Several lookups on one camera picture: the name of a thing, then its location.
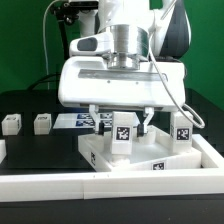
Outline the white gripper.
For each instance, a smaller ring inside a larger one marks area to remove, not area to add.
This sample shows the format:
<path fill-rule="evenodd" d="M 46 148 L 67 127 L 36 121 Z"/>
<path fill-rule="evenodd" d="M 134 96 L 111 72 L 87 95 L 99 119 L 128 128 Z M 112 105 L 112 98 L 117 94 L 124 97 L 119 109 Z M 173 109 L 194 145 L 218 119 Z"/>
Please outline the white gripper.
<path fill-rule="evenodd" d="M 178 62 L 157 62 L 156 65 L 176 103 L 182 106 L 185 103 L 184 65 Z M 99 106 L 127 110 L 144 108 L 144 121 L 137 126 L 137 136 L 143 137 L 148 132 L 154 109 L 176 110 L 161 77 L 152 62 L 141 62 L 139 70 L 108 69 L 101 57 L 71 57 L 61 72 L 58 98 L 65 107 L 89 106 L 97 135 L 104 134 Z"/>

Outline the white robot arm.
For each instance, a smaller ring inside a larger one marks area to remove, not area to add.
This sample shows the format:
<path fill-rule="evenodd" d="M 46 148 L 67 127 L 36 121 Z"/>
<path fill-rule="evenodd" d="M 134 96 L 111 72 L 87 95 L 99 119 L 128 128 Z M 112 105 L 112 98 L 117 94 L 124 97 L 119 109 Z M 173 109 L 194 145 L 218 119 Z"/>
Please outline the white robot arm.
<path fill-rule="evenodd" d="M 70 43 L 59 83 L 65 107 L 85 106 L 102 134 L 101 108 L 173 112 L 185 103 L 185 67 L 191 30 L 183 0 L 97 0 L 80 16 L 81 37 Z"/>

